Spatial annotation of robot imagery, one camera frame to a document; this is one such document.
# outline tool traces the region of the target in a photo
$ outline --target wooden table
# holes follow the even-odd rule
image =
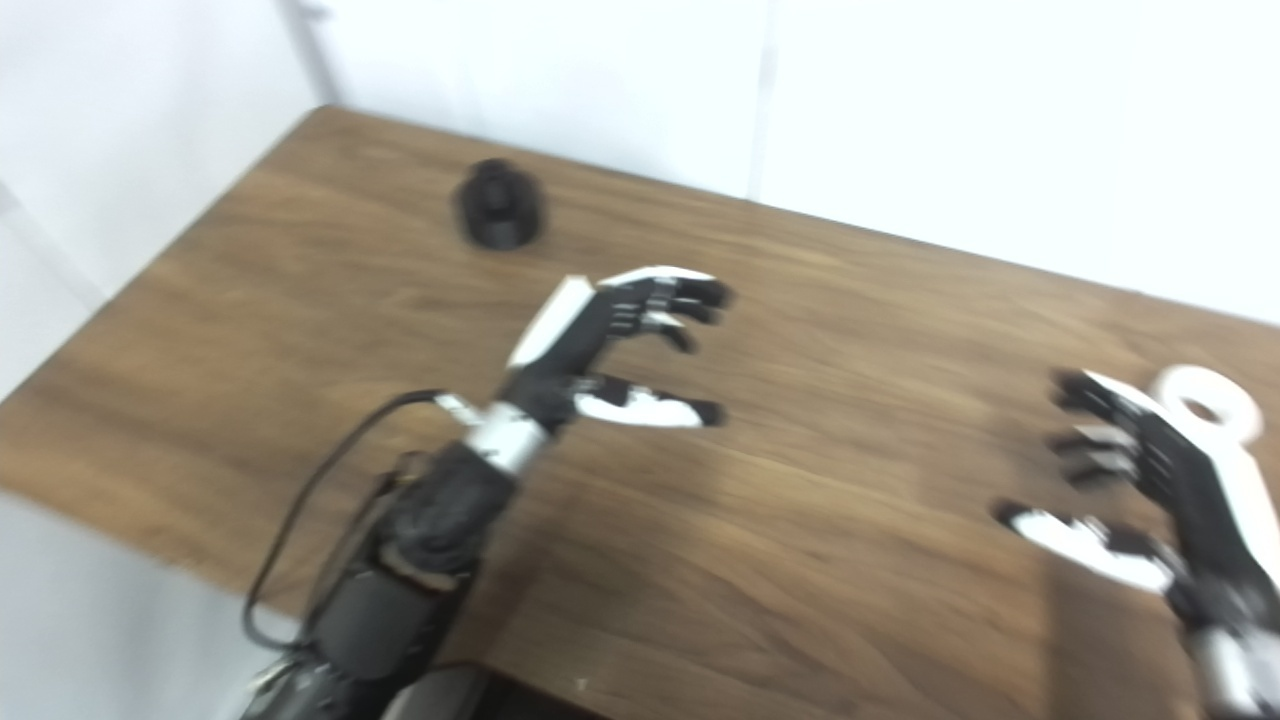
[[[492,155],[549,196],[518,252],[453,225],[454,186]],[[1162,603],[987,506],[1158,527],[1133,491],[1056,479],[1050,368],[1144,383],[1202,363],[1275,418],[1280,331],[343,110],[302,123],[0,406],[0,484],[241,592],[360,416],[419,387],[485,400],[562,275],[648,264],[716,273],[739,304],[700,355],[648,338],[611,370],[732,423],[577,424],[504,520],[448,659],[620,720],[1194,715]],[[429,411],[379,432],[270,601],[298,607],[372,473],[457,432]],[[1280,443],[1257,454],[1280,478]]]

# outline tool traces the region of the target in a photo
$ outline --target black object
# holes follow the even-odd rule
[[[497,158],[472,167],[457,196],[467,237],[490,250],[527,245],[541,229],[541,197],[532,176]]]

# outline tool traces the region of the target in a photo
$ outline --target white wall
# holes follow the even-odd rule
[[[351,105],[1280,323],[1270,0],[312,0]]]
[[[317,104],[261,0],[0,22],[0,398]]]
[[[237,596],[3,492],[0,528],[0,717],[238,717],[275,660],[241,635]]]
[[[726,195],[751,170],[765,0],[323,0],[355,108]]]

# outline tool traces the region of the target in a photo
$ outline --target wood grain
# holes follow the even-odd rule
[[[545,238],[513,254],[460,242],[449,211],[493,155],[549,196]],[[1158,527],[1132,492],[1056,480],[1048,370],[1143,383],[1203,363],[1280,416],[1280,331],[335,109],[0,406],[0,483],[243,591],[364,413],[419,387],[483,400],[563,274],[646,264],[716,273],[740,301],[700,355],[643,340],[611,372],[721,400],[732,424],[573,428],[448,659],[620,720],[1194,716],[1161,603],[987,506]],[[317,497],[271,601],[298,607],[370,475],[456,432],[425,411],[380,432]],[[1280,443],[1257,454],[1280,477]]]

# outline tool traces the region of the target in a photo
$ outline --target black and white robotic hand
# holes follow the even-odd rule
[[[995,514],[1046,550],[1162,594],[1183,624],[1211,717],[1280,717],[1280,529],[1244,447],[1261,432],[1261,414],[1216,373],[1175,366],[1166,375],[1157,400],[1096,373],[1061,374],[1057,405],[1103,424],[1080,425],[1051,447],[1078,489],[1128,483],[1169,512],[1176,548],[1133,528],[1015,502]],[[1188,387],[1197,392],[1179,392]],[[1188,400],[1216,420],[1199,418]]]
[[[680,318],[716,323],[730,291],[705,273],[671,266],[631,270],[591,286],[568,277],[525,331],[497,397],[477,411],[439,391],[406,393],[362,423],[317,478],[378,419],[410,402],[434,402],[470,428],[430,462],[408,454],[385,477],[352,557],[317,593],[300,637],[265,638],[252,605],[292,524],[269,553],[246,605],[250,637],[284,653],[253,685],[246,720],[375,720],[429,667],[479,571],[493,523],[530,462],[577,416],[666,428],[718,425],[719,405],[657,392],[596,372],[604,351],[659,334],[692,352]],[[300,496],[306,497],[305,489]]]

